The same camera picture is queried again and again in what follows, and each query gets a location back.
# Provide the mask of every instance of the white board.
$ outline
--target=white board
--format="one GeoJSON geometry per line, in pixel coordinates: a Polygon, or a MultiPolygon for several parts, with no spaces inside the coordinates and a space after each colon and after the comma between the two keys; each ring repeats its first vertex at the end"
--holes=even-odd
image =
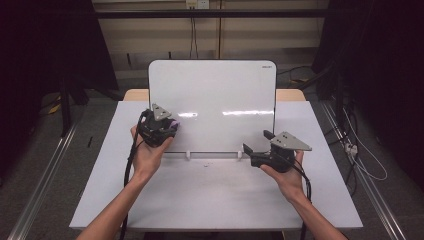
{"type": "Polygon", "coordinates": [[[181,123],[168,152],[238,152],[243,143],[268,150],[263,130],[274,129],[276,71],[271,61],[152,62],[150,105],[181,123]]]}

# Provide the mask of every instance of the gray metal bracket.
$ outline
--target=gray metal bracket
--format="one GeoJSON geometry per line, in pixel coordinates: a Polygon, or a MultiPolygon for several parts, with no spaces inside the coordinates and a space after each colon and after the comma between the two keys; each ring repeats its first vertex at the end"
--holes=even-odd
{"type": "Polygon", "coordinates": [[[163,109],[161,106],[157,105],[156,103],[152,103],[152,110],[153,110],[153,115],[155,116],[156,121],[160,121],[172,115],[172,113],[163,109]]]}
{"type": "Polygon", "coordinates": [[[283,149],[312,151],[312,148],[306,143],[300,141],[295,136],[288,132],[282,132],[271,139],[271,144],[274,144],[283,149]]]}

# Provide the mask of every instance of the forearm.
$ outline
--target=forearm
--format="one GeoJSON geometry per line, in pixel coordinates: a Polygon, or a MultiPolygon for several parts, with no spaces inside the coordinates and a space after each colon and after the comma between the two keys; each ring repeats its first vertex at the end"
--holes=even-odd
{"type": "Polygon", "coordinates": [[[148,178],[133,177],[77,239],[113,239],[148,178]]]}
{"type": "Polygon", "coordinates": [[[315,239],[346,239],[303,195],[291,201],[315,239]]]}

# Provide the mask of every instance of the electrical cord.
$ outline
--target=electrical cord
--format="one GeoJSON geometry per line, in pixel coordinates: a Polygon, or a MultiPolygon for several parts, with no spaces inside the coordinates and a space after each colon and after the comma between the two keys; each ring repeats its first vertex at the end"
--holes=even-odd
{"type": "MultiPolygon", "coordinates": [[[[350,128],[352,129],[352,123],[349,120],[349,116],[347,115],[346,110],[343,108],[343,112],[346,115],[346,120],[349,123],[350,128]]],[[[379,181],[384,181],[387,179],[387,171],[386,168],[383,166],[383,164],[378,160],[378,158],[365,146],[364,143],[362,143],[362,141],[359,139],[358,135],[356,134],[356,132],[354,130],[352,130],[353,135],[355,135],[355,138],[357,139],[357,141],[359,142],[359,144],[361,144],[364,149],[377,161],[377,163],[381,166],[381,168],[384,171],[384,177],[383,178],[379,178],[374,176],[373,174],[369,173],[364,167],[362,167],[360,164],[358,164],[357,160],[353,159],[353,161],[356,163],[357,167],[359,169],[361,169],[365,174],[367,174],[369,177],[375,179],[375,180],[379,180],[379,181]]]]}
{"type": "MultiPolygon", "coordinates": [[[[132,166],[135,154],[137,152],[137,149],[144,142],[144,140],[142,140],[139,144],[137,144],[137,138],[138,138],[138,135],[139,135],[139,132],[140,132],[140,128],[139,128],[140,122],[141,122],[141,118],[139,119],[139,124],[137,124],[137,128],[136,128],[135,135],[134,135],[134,138],[133,138],[133,143],[131,145],[130,155],[128,156],[127,166],[125,167],[124,187],[127,186],[127,184],[128,184],[131,166],[132,166]]],[[[121,233],[119,235],[120,240],[123,240],[125,238],[125,232],[127,231],[127,223],[128,223],[128,214],[127,214],[127,216],[125,216],[125,219],[122,222],[121,233]]]]}
{"type": "Polygon", "coordinates": [[[292,80],[292,71],[293,70],[296,70],[296,69],[300,69],[300,68],[311,68],[310,66],[299,66],[299,67],[294,67],[294,68],[292,68],[292,69],[289,69],[289,70],[286,70],[286,71],[283,71],[283,72],[280,72],[280,73],[277,73],[277,76],[278,75],[281,75],[281,74],[284,74],[284,73],[289,73],[289,83],[288,83],[288,85],[286,86],[286,88],[288,89],[288,88],[290,88],[290,86],[291,86],[291,82],[292,81],[295,81],[295,80],[292,80]]]}
{"type": "Polygon", "coordinates": [[[193,41],[196,48],[196,58],[199,59],[199,52],[197,51],[197,35],[196,35],[196,20],[194,18],[191,18],[191,44],[190,44],[190,59],[191,59],[191,53],[193,52],[193,41]]]}
{"type": "MultiPolygon", "coordinates": [[[[359,134],[359,125],[358,125],[358,119],[356,118],[356,115],[355,115],[355,113],[353,112],[353,104],[352,104],[352,102],[351,103],[349,103],[349,104],[347,104],[347,106],[349,107],[348,108],[348,110],[350,110],[349,111],[349,113],[348,113],[348,118],[349,118],[349,120],[350,120],[350,116],[352,116],[353,117],[353,120],[355,121],[355,128],[353,128],[352,127],[352,129],[355,129],[354,131],[355,131],[355,133],[356,134],[359,134]]],[[[354,144],[355,144],[355,146],[356,146],[356,155],[354,156],[354,159],[355,159],[355,161],[353,161],[353,162],[351,162],[351,161],[348,161],[349,163],[350,163],[350,168],[349,168],[349,172],[348,172],[348,174],[347,174],[347,177],[346,177],[346,179],[345,179],[345,185],[346,186],[349,186],[349,179],[350,179],[350,176],[351,176],[351,174],[353,173],[353,177],[354,177],[354,187],[353,187],[353,190],[352,190],[352,192],[350,193],[350,196],[351,197],[353,197],[353,195],[355,195],[355,192],[356,192],[356,189],[357,189],[357,186],[358,186],[358,182],[357,182],[357,177],[356,177],[356,172],[355,172],[355,170],[354,170],[354,167],[355,167],[355,165],[356,165],[356,162],[358,161],[358,158],[359,158],[359,144],[358,144],[358,139],[357,138],[355,138],[355,142],[354,142],[354,144]]]]}
{"type": "MultiPolygon", "coordinates": [[[[311,198],[312,198],[311,182],[309,181],[309,178],[306,176],[305,170],[303,169],[302,165],[296,159],[294,159],[297,162],[297,164],[299,164],[299,167],[300,168],[298,168],[296,166],[296,164],[291,163],[288,159],[286,159],[285,157],[279,155],[278,153],[276,153],[276,154],[277,154],[277,156],[279,156],[282,159],[284,159],[284,161],[286,161],[287,163],[289,163],[293,167],[293,169],[296,170],[305,179],[305,183],[306,183],[306,198],[308,198],[308,200],[312,203],[312,200],[311,200],[311,198]]],[[[301,240],[304,240],[305,239],[306,230],[307,230],[306,224],[303,221],[302,222],[302,228],[300,229],[300,239],[301,240]]]]}
{"type": "MultiPolygon", "coordinates": [[[[325,133],[324,136],[325,135],[328,135],[331,131],[336,130],[336,129],[341,130],[338,126],[336,126],[333,129],[329,130],[329,132],[325,133]]],[[[333,145],[335,143],[338,143],[338,142],[343,142],[344,143],[344,140],[347,138],[347,136],[349,136],[350,132],[351,132],[351,128],[348,128],[346,132],[340,131],[340,133],[343,135],[342,138],[341,139],[338,139],[338,140],[335,140],[333,142],[327,143],[327,144],[329,146],[331,146],[331,145],[333,145]]]]}

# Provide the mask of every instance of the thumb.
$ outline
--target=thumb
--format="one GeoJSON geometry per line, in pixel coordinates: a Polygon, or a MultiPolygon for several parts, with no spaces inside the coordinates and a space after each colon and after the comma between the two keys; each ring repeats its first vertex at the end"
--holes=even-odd
{"type": "Polygon", "coordinates": [[[261,167],[262,171],[264,171],[266,174],[268,174],[270,177],[274,178],[275,180],[277,180],[277,176],[278,176],[278,172],[274,170],[274,168],[262,164],[261,167]]]}
{"type": "Polygon", "coordinates": [[[165,151],[169,145],[171,145],[172,141],[174,140],[173,137],[168,137],[163,143],[162,145],[160,145],[158,148],[160,148],[162,151],[165,151]]]}

